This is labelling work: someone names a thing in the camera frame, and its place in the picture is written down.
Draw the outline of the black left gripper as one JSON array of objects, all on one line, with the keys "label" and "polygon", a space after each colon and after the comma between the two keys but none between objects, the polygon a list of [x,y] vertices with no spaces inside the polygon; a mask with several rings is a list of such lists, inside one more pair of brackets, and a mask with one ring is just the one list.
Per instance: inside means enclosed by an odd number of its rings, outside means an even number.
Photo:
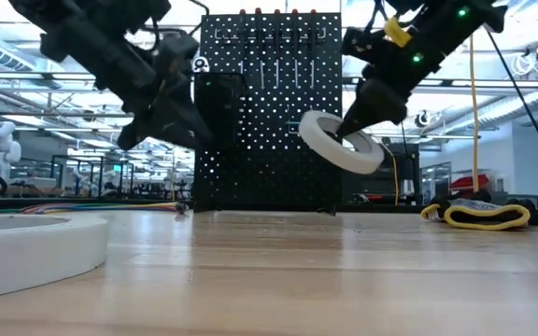
[{"label": "black left gripper", "polygon": [[118,147],[129,150],[155,138],[160,126],[163,140],[174,145],[195,149],[212,143],[214,135],[191,98],[191,61],[198,41],[184,30],[162,30],[149,49],[139,44],[132,49],[152,67],[155,78],[146,108],[134,112],[133,121],[122,128]]}]

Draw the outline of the silver screwdriver rack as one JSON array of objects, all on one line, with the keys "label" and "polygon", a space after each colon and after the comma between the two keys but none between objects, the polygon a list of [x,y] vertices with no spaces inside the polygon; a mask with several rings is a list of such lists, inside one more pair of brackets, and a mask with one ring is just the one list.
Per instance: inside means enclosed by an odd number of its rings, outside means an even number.
[{"label": "silver screwdriver rack", "polygon": [[[271,27],[269,30],[263,29],[265,41],[273,41],[273,30],[274,30],[273,27]],[[303,29],[299,27],[299,31],[300,31],[299,43],[303,43],[305,40],[308,40],[309,30],[306,33],[304,33]],[[291,41],[291,37],[290,37],[291,29],[286,29],[286,30],[280,29],[280,32],[281,32],[280,41],[281,40]],[[325,27],[317,29],[317,33],[318,33],[317,43],[324,42],[328,36],[327,29]],[[248,40],[256,41],[255,29],[247,29],[247,36],[248,36]],[[238,43],[239,42],[238,30],[234,30],[232,32],[231,30],[228,30],[228,29],[215,29],[213,38],[222,43]]]}]

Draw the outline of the black slanted rig pole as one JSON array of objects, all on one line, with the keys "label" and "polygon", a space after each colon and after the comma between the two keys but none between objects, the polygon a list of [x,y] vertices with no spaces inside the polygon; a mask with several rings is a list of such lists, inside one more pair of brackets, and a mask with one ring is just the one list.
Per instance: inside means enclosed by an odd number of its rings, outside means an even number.
[{"label": "black slanted rig pole", "polygon": [[534,116],[533,116],[533,114],[531,112],[530,106],[526,102],[526,99],[524,98],[524,95],[523,95],[520,87],[517,85],[517,81],[515,80],[515,78],[513,76],[513,73],[512,73],[512,71],[510,69],[510,66],[508,65],[508,63],[504,59],[503,54],[502,54],[500,48],[498,47],[492,33],[490,31],[487,31],[487,35],[488,35],[488,38],[489,38],[490,42],[492,43],[493,48],[495,49],[497,55],[499,56],[500,61],[503,64],[503,68],[506,71],[506,74],[508,75],[509,79],[511,80],[511,82],[513,84],[513,87],[514,87],[514,89],[515,89],[515,91],[517,93],[517,96],[518,96],[519,100],[521,101],[521,103],[523,104],[525,112],[527,113],[527,116],[529,117],[529,119],[530,119],[530,121],[532,123],[532,126],[534,127],[534,130],[536,131],[536,134],[538,136],[538,123],[535,120],[535,118],[534,118]]}]

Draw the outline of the black pegboard bin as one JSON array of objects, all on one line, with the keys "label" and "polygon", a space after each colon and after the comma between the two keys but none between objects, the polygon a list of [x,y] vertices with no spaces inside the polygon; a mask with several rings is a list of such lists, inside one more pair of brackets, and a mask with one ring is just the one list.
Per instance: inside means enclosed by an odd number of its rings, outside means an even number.
[{"label": "black pegboard bin", "polygon": [[194,102],[210,131],[206,147],[228,147],[234,142],[237,115],[245,92],[240,73],[199,73],[194,78]]}]

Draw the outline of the red storage bin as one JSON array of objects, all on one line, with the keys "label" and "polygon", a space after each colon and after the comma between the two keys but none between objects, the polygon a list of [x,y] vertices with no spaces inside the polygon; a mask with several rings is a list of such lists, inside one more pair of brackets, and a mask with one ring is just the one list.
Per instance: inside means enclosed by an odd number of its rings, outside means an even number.
[{"label": "red storage bin", "polygon": [[[486,174],[480,174],[477,176],[476,184],[478,185],[479,189],[485,188],[489,184],[489,178]],[[463,176],[456,180],[454,180],[449,188],[452,191],[461,191],[461,190],[473,190],[474,189],[474,181],[471,176]]]}]

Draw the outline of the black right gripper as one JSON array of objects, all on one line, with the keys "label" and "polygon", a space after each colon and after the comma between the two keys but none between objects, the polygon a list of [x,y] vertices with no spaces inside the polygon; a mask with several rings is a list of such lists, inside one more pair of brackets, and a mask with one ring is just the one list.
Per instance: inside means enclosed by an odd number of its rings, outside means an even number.
[{"label": "black right gripper", "polygon": [[405,100],[382,80],[370,78],[357,84],[355,101],[335,134],[343,139],[377,123],[398,125],[406,117]]}]

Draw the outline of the black perforated pegboard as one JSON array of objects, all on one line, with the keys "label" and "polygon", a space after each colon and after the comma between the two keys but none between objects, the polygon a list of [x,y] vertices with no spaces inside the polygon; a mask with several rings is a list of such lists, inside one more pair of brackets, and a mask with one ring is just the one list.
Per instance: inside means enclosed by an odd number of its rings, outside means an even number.
[{"label": "black perforated pegboard", "polygon": [[[309,30],[310,11],[299,13],[298,26]],[[262,13],[262,27],[273,27],[273,13]],[[282,30],[291,29],[291,12],[280,14]],[[238,43],[213,38],[215,29],[238,30],[239,13],[204,18],[200,54],[210,71],[240,73]],[[317,110],[337,117],[342,107],[341,17],[337,12],[317,12],[317,29],[327,38],[317,43],[315,87],[310,88],[308,40],[299,43],[299,88],[294,87],[292,43],[280,41],[279,88],[275,88],[273,41],[263,43],[264,87],[261,89],[256,41],[246,47],[245,92],[235,125],[234,142],[228,147],[203,147],[195,152],[193,201],[220,204],[331,204],[341,200],[341,171],[322,159],[300,137],[287,131],[286,106],[305,112]]]}]

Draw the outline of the black cabinet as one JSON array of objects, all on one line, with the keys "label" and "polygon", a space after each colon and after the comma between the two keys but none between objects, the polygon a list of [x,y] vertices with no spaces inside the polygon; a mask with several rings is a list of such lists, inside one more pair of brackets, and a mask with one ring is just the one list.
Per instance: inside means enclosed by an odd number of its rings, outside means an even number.
[{"label": "black cabinet", "polygon": [[345,203],[413,204],[421,200],[417,145],[388,144],[375,172],[358,175],[344,171]]}]

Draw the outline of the white masking tape roll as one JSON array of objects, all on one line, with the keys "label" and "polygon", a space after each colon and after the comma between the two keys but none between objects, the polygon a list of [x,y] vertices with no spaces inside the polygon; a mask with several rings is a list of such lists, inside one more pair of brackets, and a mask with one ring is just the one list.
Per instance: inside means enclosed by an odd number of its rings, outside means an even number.
[{"label": "white masking tape roll", "polygon": [[326,112],[309,110],[300,121],[298,134],[312,150],[330,163],[355,174],[372,174],[385,158],[382,147],[364,131],[345,136],[344,139],[353,149],[344,147],[332,138],[343,121]]},{"label": "white masking tape roll", "polygon": [[106,261],[97,215],[0,214],[0,295],[87,273]]}]

